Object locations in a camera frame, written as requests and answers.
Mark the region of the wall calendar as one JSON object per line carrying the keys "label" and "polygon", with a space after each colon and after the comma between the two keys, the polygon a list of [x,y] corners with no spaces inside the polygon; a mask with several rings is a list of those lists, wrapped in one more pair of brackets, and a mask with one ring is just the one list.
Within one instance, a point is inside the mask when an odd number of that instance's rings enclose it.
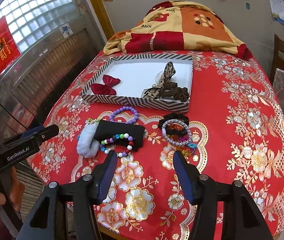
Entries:
{"label": "wall calendar", "polygon": [[284,25],[284,0],[269,0],[274,20]]}

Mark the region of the red velvet bow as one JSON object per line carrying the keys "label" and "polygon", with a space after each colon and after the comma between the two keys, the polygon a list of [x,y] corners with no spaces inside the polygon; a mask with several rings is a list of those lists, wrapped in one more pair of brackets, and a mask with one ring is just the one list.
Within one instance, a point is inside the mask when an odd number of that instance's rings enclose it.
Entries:
{"label": "red velvet bow", "polygon": [[103,75],[102,81],[103,84],[93,83],[91,85],[90,88],[95,95],[117,95],[117,92],[113,87],[121,83],[120,79],[110,75]]}

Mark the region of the dark brown scrunchie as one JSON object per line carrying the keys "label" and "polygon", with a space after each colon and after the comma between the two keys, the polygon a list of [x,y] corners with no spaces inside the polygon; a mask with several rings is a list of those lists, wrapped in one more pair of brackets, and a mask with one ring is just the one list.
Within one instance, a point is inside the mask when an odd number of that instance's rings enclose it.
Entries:
{"label": "dark brown scrunchie", "polygon": [[187,102],[189,99],[189,91],[187,87],[178,87],[176,82],[165,82],[159,90],[160,98],[173,98],[181,102]]}

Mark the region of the glass block window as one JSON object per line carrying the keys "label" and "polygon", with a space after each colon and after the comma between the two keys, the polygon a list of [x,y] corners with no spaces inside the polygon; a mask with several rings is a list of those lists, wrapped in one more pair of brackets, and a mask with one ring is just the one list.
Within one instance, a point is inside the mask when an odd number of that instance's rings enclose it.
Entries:
{"label": "glass block window", "polygon": [[62,25],[80,17],[73,0],[4,0],[0,18],[6,18],[21,53]]}

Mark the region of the white fluffy scrunchie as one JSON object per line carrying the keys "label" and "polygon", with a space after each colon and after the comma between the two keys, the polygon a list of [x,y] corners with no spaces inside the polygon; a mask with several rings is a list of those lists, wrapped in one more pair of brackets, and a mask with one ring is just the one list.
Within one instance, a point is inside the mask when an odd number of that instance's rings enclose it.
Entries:
{"label": "white fluffy scrunchie", "polygon": [[98,123],[88,124],[80,133],[76,151],[84,158],[94,158],[99,150],[100,143],[94,139]]}

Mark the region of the red yellow orange blanket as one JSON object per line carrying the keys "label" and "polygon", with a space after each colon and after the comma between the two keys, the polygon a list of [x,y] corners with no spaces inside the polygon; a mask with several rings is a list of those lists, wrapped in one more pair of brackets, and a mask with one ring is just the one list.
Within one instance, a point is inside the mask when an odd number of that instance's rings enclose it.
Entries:
{"label": "red yellow orange blanket", "polygon": [[188,1],[155,5],[132,29],[114,34],[103,52],[111,55],[154,50],[224,51],[243,60],[252,53],[210,8]]}

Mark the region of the black scrunchie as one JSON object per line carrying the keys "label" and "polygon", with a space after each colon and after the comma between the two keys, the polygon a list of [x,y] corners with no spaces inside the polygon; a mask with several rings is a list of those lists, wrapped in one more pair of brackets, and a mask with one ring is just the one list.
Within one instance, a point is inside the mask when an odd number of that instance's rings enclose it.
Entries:
{"label": "black scrunchie", "polygon": [[177,135],[182,137],[187,134],[186,128],[182,123],[186,126],[189,126],[189,118],[181,113],[170,113],[164,115],[161,120],[158,122],[158,128],[163,129],[163,124],[169,121],[165,126],[165,131],[167,135]]}

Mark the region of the leopard print hair bow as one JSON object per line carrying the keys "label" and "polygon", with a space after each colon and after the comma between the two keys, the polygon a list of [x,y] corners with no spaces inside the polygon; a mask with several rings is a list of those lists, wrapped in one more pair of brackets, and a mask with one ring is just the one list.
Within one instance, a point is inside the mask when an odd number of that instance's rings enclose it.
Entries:
{"label": "leopard print hair bow", "polygon": [[157,99],[160,98],[160,90],[164,90],[164,85],[167,85],[172,77],[175,75],[176,70],[173,63],[169,61],[164,70],[161,73],[160,78],[156,81],[156,84],[151,88],[145,89],[142,92],[142,98],[145,99]]}

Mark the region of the striped white tray box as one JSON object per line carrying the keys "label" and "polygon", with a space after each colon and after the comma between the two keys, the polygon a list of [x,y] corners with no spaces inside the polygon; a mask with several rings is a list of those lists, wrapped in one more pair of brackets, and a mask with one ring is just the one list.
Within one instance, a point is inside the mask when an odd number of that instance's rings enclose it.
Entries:
{"label": "striped white tray box", "polygon": [[[143,98],[143,91],[151,88],[159,81],[168,62],[172,62],[176,70],[172,81],[176,82],[179,87],[186,87],[190,92],[193,63],[191,55],[172,53],[131,54],[108,59],[85,85],[81,96],[83,100],[91,103],[111,103],[186,113],[189,109],[190,99],[181,102],[169,98]],[[110,75],[121,80],[115,86],[116,95],[95,95],[92,92],[91,85],[94,83],[103,84],[102,77],[104,75]]]}

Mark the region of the black fabric pouch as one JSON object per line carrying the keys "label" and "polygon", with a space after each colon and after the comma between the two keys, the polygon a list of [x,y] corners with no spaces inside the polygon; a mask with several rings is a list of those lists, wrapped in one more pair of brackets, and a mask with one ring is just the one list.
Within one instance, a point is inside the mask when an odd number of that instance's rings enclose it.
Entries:
{"label": "black fabric pouch", "polygon": [[143,146],[144,132],[145,127],[141,125],[100,120],[94,134],[94,139],[101,142],[115,136],[116,134],[127,133],[133,138],[132,150],[137,152],[137,150]]}

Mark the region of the red floral tablecloth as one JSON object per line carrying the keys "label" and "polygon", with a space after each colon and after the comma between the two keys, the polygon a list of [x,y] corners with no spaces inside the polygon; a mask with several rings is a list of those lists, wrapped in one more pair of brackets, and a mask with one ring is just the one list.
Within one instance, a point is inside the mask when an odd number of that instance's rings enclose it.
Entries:
{"label": "red floral tablecloth", "polygon": [[[284,115],[262,68],[225,53],[188,52],[192,87],[188,117],[195,152],[189,163],[216,181],[241,181],[273,234],[284,230]],[[49,114],[46,124],[59,134],[29,158],[45,182],[73,182],[103,162],[104,153],[85,159],[77,139],[89,120],[127,122],[133,114],[119,106],[89,103],[81,92],[110,57],[96,58],[73,82]],[[139,108],[145,127],[143,146],[118,160],[106,200],[95,207],[98,223],[128,239],[187,239],[195,207],[183,196],[173,167],[175,147],[162,136],[164,111]]]}

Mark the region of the silver woven bangle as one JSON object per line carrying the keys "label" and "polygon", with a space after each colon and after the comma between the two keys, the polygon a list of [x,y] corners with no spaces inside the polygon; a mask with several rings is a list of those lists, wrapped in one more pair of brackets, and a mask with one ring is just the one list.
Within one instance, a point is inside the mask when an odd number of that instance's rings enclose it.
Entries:
{"label": "silver woven bangle", "polygon": [[181,119],[166,120],[161,127],[163,138],[173,146],[186,146],[192,143],[192,133]]}

